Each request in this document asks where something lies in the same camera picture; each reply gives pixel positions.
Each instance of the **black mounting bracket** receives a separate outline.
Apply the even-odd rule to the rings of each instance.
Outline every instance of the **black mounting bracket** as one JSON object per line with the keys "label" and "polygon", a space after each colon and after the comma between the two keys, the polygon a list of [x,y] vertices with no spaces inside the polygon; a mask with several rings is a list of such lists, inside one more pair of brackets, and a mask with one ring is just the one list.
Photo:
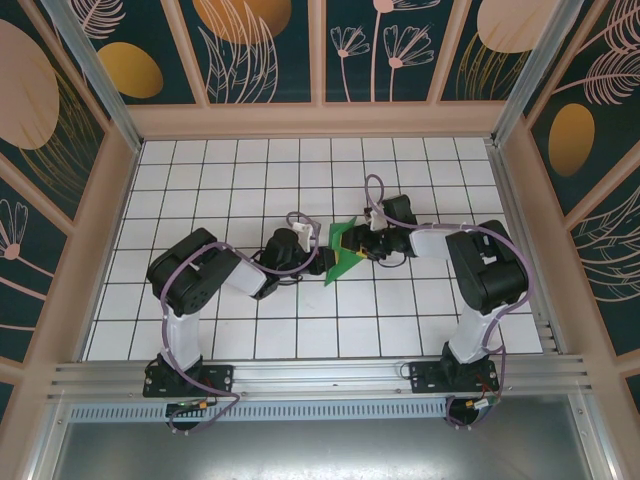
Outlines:
{"label": "black mounting bracket", "polygon": [[412,393],[482,393],[483,384],[497,392],[500,387],[496,365],[489,355],[461,364],[451,353],[448,342],[440,360],[411,362],[408,368]]}
{"label": "black mounting bracket", "polygon": [[[145,398],[185,398],[214,396],[183,379],[178,372],[158,355],[158,365],[145,368]],[[217,390],[231,392],[233,386],[233,365],[204,365],[202,357],[185,373],[198,383]]]}

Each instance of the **green object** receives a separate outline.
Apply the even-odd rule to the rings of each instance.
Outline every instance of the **green object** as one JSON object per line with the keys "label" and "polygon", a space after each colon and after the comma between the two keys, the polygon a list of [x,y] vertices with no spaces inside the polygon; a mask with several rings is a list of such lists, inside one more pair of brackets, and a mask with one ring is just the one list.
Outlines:
{"label": "green object", "polygon": [[340,245],[342,234],[352,228],[355,223],[356,217],[353,217],[347,223],[332,223],[329,227],[329,246],[334,252],[336,252],[336,264],[327,272],[327,276],[324,281],[325,287],[340,278],[363,260],[363,257],[360,255],[356,255],[349,250],[345,250]]}

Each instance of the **beige frame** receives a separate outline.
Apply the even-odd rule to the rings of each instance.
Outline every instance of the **beige frame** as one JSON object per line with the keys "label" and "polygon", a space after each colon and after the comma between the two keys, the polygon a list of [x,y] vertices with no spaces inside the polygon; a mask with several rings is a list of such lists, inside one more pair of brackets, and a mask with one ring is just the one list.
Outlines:
{"label": "beige frame", "polygon": [[620,374],[620,378],[624,383],[625,389],[627,390],[627,394],[629,395],[629,401],[631,402],[631,405],[633,406],[633,408],[636,410],[637,420],[640,422],[640,410],[636,407],[635,400],[633,399],[633,396],[631,395],[631,391],[627,386],[627,378],[633,377],[635,375],[640,375],[640,368],[635,368],[633,370],[629,370],[628,372],[622,372]]}
{"label": "beige frame", "polygon": [[628,478],[640,478],[640,422],[631,422],[620,373],[640,367],[640,357],[616,357],[582,268],[565,217],[525,120],[504,145],[503,157],[567,344],[564,353],[583,355],[602,415]]}

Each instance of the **white tile floor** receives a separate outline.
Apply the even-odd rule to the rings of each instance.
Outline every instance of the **white tile floor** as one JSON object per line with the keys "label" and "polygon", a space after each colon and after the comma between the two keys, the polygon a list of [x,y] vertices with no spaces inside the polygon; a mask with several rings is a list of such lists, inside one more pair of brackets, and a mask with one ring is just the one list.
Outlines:
{"label": "white tile floor", "polygon": [[[198,227],[252,254],[300,208],[329,225],[361,215],[365,174],[387,196],[406,193],[421,222],[505,222],[479,138],[337,138],[147,142],[85,352],[88,360],[146,360],[160,350],[160,307],[149,263]],[[392,265],[399,259],[390,258]],[[389,269],[362,261],[335,284],[310,277],[256,302],[230,287],[202,311],[207,359],[438,355],[462,301],[446,262]],[[530,307],[492,339],[540,353]]]}

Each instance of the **cable connector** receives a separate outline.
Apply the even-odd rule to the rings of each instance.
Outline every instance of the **cable connector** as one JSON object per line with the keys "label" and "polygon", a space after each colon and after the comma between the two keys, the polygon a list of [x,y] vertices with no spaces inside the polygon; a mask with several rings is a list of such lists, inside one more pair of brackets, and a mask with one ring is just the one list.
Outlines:
{"label": "cable connector", "polygon": [[298,243],[304,250],[304,253],[311,252],[313,226],[308,223],[293,222],[291,229],[298,234]]}

